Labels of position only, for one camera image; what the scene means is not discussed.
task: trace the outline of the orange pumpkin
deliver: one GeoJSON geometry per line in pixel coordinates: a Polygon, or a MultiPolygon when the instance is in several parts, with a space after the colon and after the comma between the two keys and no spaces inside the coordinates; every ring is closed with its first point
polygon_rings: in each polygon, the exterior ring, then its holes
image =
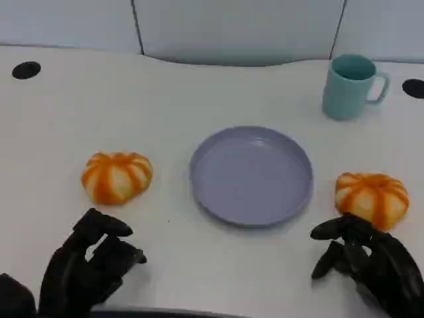
{"type": "Polygon", "coordinates": [[[135,152],[98,152],[87,162],[81,182],[93,202],[124,204],[147,189],[152,173],[148,158],[135,152]]]}
{"type": "Polygon", "coordinates": [[[336,208],[370,221],[376,229],[391,229],[409,206],[403,184],[385,174],[344,173],[337,178],[336,208]]]}

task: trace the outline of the purple plate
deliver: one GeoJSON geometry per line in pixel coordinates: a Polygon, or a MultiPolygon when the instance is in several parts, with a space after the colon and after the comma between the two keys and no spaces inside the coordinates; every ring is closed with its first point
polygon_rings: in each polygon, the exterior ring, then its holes
{"type": "Polygon", "coordinates": [[[236,225],[272,225],[301,211],[312,194],[305,151],[264,127],[225,129],[206,139],[190,163],[195,199],[236,225]]]}

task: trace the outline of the pumpkin toy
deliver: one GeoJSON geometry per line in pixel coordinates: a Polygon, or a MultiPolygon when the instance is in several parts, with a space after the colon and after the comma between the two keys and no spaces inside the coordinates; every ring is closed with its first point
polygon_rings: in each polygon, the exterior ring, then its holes
{"type": "Polygon", "coordinates": [[[409,198],[403,184],[385,174],[344,173],[336,182],[336,208],[391,229],[405,214],[409,198]]]}
{"type": "Polygon", "coordinates": [[[124,204],[148,188],[152,173],[148,158],[135,152],[98,152],[87,162],[81,182],[93,202],[124,204]]]}

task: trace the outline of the white wall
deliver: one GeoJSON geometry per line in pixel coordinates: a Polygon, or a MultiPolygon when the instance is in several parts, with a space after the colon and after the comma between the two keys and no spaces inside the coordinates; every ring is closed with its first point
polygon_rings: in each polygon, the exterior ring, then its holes
{"type": "Polygon", "coordinates": [[[0,42],[140,52],[130,0],[0,0],[0,42]]]}
{"type": "Polygon", "coordinates": [[[136,0],[144,52],[198,64],[329,58],[343,0],[136,0]]]}
{"type": "Polygon", "coordinates": [[[347,0],[334,55],[424,62],[424,0],[347,0]]]}

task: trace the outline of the mug handle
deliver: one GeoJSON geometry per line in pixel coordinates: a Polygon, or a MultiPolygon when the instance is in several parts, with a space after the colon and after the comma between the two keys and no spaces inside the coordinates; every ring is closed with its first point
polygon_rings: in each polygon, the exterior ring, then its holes
{"type": "Polygon", "coordinates": [[[371,101],[368,100],[368,99],[366,100],[366,102],[370,105],[380,104],[383,101],[383,99],[386,97],[387,90],[389,89],[389,86],[390,86],[390,77],[387,73],[377,72],[376,77],[384,79],[384,86],[383,86],[383,90],[382,90],[380,96],[378,96],[377,99],[373,99],[371,101]]]}

